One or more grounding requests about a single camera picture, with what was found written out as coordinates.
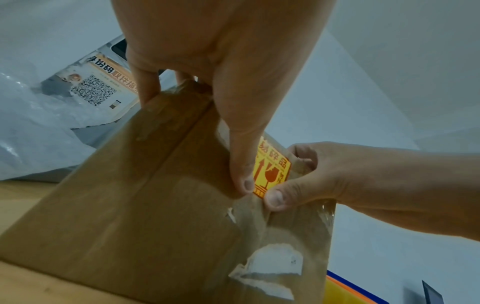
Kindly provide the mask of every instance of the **yellow and red label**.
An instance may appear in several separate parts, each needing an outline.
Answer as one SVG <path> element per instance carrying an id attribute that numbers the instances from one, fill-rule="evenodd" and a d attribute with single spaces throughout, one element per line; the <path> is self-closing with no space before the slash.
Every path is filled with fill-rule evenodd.
<path id="1" fill-rule="evenodd" d="M 289 176 L 291 166 L 292 163 L 290 163 L 289 159 L 281 155 L 262 136 L 258 145 L 255 168 L 253 170 L 255 195 L 263 198 L 267 190 L 285 182 Z"/>

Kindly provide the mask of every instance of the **orange stripe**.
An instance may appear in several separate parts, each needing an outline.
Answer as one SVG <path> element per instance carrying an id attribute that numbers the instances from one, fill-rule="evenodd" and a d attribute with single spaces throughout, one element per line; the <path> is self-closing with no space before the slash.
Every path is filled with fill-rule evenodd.
<path id="1" fill-rule="evenodd" d="M 334 278 L 332 278 L 332 277 L 329 277 L 329 276 L 327 276 L 326 278 L 329 279 L 330 281 L 332 281 L 333 283 L 337 284 L 337 285 L 340 286 L 341 288 L 347 290 L 348 292 L 353 293 L 356 297 L 364 300 L 366 303 L 368 303 L 368 304 L 377 304 L 377 303 L 375 303 L 373 300 L 371 300 L 371 299 L 367 298 L 366 296 L 364 296 L 363 294 L 361 294 L 360 292 L 356 291 L 355 289 L 352 289 L 352 288 L 348 287 L 347 285 L 345 285 L 345 284 L 337 281 L 336 279 L 334 279 Z"/>

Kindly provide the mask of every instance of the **person's right hand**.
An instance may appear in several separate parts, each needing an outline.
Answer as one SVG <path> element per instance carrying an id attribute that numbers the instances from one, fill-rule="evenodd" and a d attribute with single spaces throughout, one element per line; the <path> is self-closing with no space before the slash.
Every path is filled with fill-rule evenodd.
<path id="1" fill-rule="evenodd" d="M 313 171 L 270 189 L 272 211 L 333 198 L 403 228 L 480 240 L 480 156 L 328 142 L 289 150 Z"/>
<path id="2" fill-rule="evenodd" d="M 335 0 L 112 0 L 128 42 L 140 103 L 161 88 L 159 69 L 213 88 L 230 129 L 230 174 L 253 191 L 257 146 L 307 60 Z"/>

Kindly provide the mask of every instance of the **yellow object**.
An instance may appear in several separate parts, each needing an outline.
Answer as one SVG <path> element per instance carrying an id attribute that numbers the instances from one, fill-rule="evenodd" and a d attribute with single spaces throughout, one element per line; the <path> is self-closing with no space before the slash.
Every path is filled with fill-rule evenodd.
<path id="1" fill-rule="evenodd" d="M 336 280 L 327 277 L 323 304 L 375 304 L 360 293 L 347 288 Z"/>
<path id="2" fill-rule="evenodd" d="M 253 179 L 255 180 L 254 193 L 263 198 L 267 190 L 287 180 L 292 163 L 281 155 L 262 136 L 258 145 Z"/>

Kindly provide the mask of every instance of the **torn paper residue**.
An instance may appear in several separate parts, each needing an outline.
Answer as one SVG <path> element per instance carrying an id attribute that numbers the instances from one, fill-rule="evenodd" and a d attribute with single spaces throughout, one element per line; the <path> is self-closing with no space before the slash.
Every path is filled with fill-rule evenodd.
<path id="1" fill-rule="evenodd" d="M 237 223 L 237 220 L 235 220 L 235 216 L 234 216 L 234 209 L 233 208 L 229 208 L 226 213 L 228 215 L 228 217 L 231 219 L 231 221 L 236 224 Z"/>
<path id="2" fill-rule="evenodd" d="M 247 274 L 302 274 L 304 257 L 289 244 L 270 244 L 255 251 L 245 265 L 237 265 L 228 275 L 242 284 L 261 289 L 265 294 L 293 300 L 292 290 L 283 285 L 245 278 Z"/>

